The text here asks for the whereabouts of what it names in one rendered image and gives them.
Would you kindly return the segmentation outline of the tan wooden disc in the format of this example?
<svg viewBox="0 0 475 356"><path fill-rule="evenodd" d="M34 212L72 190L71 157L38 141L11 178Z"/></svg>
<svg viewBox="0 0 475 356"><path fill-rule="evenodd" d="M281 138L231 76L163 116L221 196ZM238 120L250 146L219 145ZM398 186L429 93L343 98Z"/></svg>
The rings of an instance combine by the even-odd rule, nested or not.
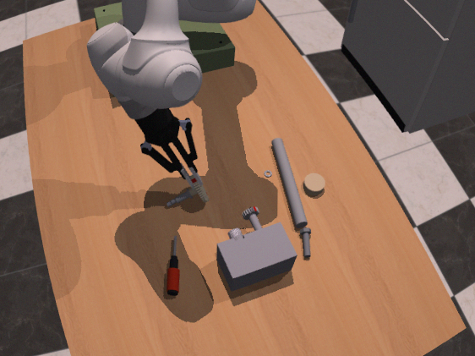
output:
<svg viewBox="0 0 475 356"><path fill-rule="evenodd" d="M325 187L324 178L318 173L308 174L303 182L303 189L306 193L311 195L321 194Z"/></svg>

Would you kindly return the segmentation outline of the red-handled screwdriver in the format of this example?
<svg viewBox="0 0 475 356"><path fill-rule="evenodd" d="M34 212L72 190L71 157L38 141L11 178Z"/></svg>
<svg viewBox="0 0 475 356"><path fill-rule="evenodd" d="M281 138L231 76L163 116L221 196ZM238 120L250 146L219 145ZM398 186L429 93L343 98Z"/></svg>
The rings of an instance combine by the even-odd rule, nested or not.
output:
<svg viewBox="0 0 475 356"><path fill-rule="evenodd" d="M177 236L174 236L173 256L170 259L170 268L167 269L167 294L176 296L179 293L178 259L176 256Z"/></svg>

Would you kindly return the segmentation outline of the grey metal bar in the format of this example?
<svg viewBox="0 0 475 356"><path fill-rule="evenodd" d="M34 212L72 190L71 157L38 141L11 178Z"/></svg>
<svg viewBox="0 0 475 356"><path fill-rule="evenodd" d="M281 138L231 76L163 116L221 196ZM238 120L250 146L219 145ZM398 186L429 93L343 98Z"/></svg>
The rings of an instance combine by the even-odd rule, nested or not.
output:
<svg viewBox="0 0 475 356"><path fill-rule="evenodd" d="M308 225L287 152L281 138L271 141L296 228Z"/></svg>

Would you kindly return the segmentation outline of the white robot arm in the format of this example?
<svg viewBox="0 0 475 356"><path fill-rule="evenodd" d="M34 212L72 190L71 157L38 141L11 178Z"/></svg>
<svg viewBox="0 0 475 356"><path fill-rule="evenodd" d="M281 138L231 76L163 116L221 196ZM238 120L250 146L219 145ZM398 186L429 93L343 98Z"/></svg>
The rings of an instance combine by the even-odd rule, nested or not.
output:
<svg viewBox="0 0 475 356"><path fill-rule="evenodd" d="M100 28L89 39L90 62L132 119L145 118L156 109L182 107L198 94L202 72L179 20L231 23L251 15L255 3L122 0L123 19Z"/></svg>

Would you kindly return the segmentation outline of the grey hex bolt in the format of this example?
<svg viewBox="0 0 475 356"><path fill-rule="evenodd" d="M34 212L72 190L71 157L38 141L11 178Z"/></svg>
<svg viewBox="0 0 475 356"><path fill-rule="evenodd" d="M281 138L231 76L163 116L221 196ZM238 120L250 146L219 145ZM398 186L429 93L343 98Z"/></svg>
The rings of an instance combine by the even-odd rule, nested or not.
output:
<svg viewBox="0 0 475 356"><path fill-rule="evenodd" d="M310 256L310 242L309 234L311 234L311 229L309 227L304 227L300 229L300 234L303 236L303 253L304 256Z"/></svg>

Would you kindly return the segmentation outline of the dark olive toothed gear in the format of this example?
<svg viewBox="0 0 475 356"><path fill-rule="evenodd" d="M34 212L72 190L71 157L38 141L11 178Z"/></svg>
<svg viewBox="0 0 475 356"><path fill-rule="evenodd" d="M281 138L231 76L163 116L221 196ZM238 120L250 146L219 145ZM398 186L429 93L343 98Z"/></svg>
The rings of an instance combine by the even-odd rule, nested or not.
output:
<svg viewBox="0 0 475 356"><path fill-rule="evenodd" d="M192 189L187 189L186 192L182 193L181 195L175 197L175 199L173 200L170 200L167 202L167 206L171 206L171 205L174 205L176 203L180 203L182 202L183 200L186 200L187 198L193 198L194 195L198 194L199 197L204 201L204 202L207 202L209 201L209 197L205 191L205 188L203 185L199 185L199 183L197 182L197 180L194 178L193 174L190 176L191 177L191 180L192 180L192 183L195 187L194 190ZM197 192L196 192L197 191Z"/></svg>

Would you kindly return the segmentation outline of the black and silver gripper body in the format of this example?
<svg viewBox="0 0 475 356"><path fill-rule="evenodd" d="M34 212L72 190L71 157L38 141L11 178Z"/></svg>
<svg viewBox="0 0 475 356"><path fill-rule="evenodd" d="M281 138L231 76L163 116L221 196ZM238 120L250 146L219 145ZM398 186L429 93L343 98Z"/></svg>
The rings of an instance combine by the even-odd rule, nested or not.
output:
<svg viewBox="0 0 475 356"><path fill-rule="evenodd" d="M167 130L171 130L175 137L178 137L180 127L180 122L178 120L178 118L173 116L171 110L166 108L156 109L151 115L145 118L135 119L135 122L144 133L145 141L147 143L160 146L156 139L159 135L164 139L167 145L172 143L167 136Z"/></svg>

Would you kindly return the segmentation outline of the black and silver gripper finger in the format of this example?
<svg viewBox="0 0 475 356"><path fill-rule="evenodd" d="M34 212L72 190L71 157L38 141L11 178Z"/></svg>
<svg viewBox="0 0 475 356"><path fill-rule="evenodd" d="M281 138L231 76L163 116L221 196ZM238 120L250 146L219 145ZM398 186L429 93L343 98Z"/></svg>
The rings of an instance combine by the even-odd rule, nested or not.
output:
<svg viewBox="0 0 475 356"><path fill-rule="evenodd" d="M196 166L194 165L193 161L198 158L195 146L194 146L194 140L191 134L192 131L192 124L189 118L185 118L185 120L178 120L180 122L180 126L182 127L182 130L184 130L187 142L188 142L188 147L189 150L191 150L191 153L187 153L187 151L184 149L182 143L178 138L175 137L174 133L171 130L167 130L167 136L171 140L171 142L174 144L174 146L177 148L178 152L188 165L188 169L190 172L194 175L195 179L199 183L199 185L203 185L203 182L201 180L201 177L198 174L198 170Z"/></svg>
<svg viewBox="0 0 475 356"><path fill-rule="evenodd" d="M152 157L156 162L158 162L170 173L173 173L174 171L179 171L183 179L186 179L189 185L191 186L191 188L194 190L195 188L192 183L191 177L189 176L188 172L184 168L183 164L180 163L180 161L178 160L178 158L172 151L172 148L170 147L170 145L167 145L164 139L160 135L157 136L156 139L157 139L157 142L160 144L161 148L166 152L171 162L169 162L155 148L151 147L151 144L147 143L146 141L140 145L142 153Z"/></svg>

